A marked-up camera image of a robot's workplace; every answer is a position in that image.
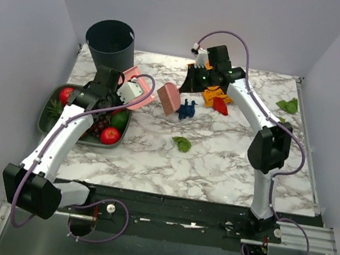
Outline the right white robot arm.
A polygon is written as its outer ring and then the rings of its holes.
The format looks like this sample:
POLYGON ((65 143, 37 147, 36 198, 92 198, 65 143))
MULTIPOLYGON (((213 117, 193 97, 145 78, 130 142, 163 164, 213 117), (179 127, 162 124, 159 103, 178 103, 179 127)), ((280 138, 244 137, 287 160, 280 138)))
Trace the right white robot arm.
POLYGON ((247 158, 254 168, 254 197, 245 232, 252 239, 265 236, 268 225, 273 223, 269 199, 275 188, 272 175, 284 167, 288 158, 291 137, 277 126, 277 118, 251 88, 248 74, 240 67, 233 67, 225 45, 201 48, 195 43, 191 49, 196 61, 188 66, 187 76, 180 93, 202 93, 217 87, 232 99, 251 126, 254 139, 247 150, 247 158))

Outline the green paper scrap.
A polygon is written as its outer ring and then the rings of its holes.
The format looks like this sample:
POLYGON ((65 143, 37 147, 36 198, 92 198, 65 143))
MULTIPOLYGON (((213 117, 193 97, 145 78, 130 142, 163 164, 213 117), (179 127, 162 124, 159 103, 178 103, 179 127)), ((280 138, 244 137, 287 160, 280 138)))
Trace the green paper scrap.
POLYGON ((276 105, 286 113, 296 114, 298 112, 298 99, 292 98, 291 100, 281 100, 276 102, 276 105))
POLYGON ((177 144, 177 147, 178 147, 180 152, 186 153, 186 152, 190 151, 190 148, 192 147, 191 142, 188 139, 186 139, 185 137, 176 136, 176 137, 173 137, 172 140, 177 144))

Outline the pink hand brush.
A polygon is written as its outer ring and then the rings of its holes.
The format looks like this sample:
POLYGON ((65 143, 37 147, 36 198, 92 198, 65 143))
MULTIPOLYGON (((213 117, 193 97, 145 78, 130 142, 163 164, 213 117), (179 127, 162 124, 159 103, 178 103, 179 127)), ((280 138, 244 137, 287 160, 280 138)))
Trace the pink hand brush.
POLYGON ((157 91, 160 103, 166 116, 172 115, 181 106, 179 89, 174 83, 167 82, 157 91))

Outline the pink dustpan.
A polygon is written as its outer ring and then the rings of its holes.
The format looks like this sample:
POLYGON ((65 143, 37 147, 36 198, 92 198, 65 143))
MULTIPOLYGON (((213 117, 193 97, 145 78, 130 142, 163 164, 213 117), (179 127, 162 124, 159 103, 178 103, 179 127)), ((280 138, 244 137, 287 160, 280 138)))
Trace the pink dustpan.
POLYGON ((121 85, 116 93, 123 105, 134 103, 143 97, 145 98, 142 102, 127 107, 128 110, 138 110, 154 101, 155 95, 151 94, 148 96, 151 86, 146 81, 146 77, 136 78, 137 75, 141 75, 137 66, 124 71, 123 75, 125 77, 124 85, 121 85))

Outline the red paper scrap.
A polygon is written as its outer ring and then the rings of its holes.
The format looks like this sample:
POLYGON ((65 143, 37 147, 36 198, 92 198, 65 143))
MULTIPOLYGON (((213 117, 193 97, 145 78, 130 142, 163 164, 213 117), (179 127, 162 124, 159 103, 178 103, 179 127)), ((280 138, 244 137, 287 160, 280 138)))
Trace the red paper scrap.
POLYGON ((213 109, 219 112, 220 114, 227 116, 228 115, 228 107, 225 103, 224 99, 220 97, 213 98, 213 109))

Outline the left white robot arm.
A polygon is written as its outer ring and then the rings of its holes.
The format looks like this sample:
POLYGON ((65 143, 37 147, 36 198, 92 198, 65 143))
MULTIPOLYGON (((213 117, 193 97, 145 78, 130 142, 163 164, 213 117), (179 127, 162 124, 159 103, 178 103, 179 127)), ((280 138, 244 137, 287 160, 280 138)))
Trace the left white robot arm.
POLYGON ((95 78, 74 89, 56 124, 45 139, 19 165, 8 164, 3 170, 7 200, 12 208, 21 208, 48 219, 59 208, 72 206, 81 214, 94 207, 94 198, 85 183, 56 184, 59 167, 81 136, 103 113, 121 105, 117 89, 125 75, 99 67, 95 78))

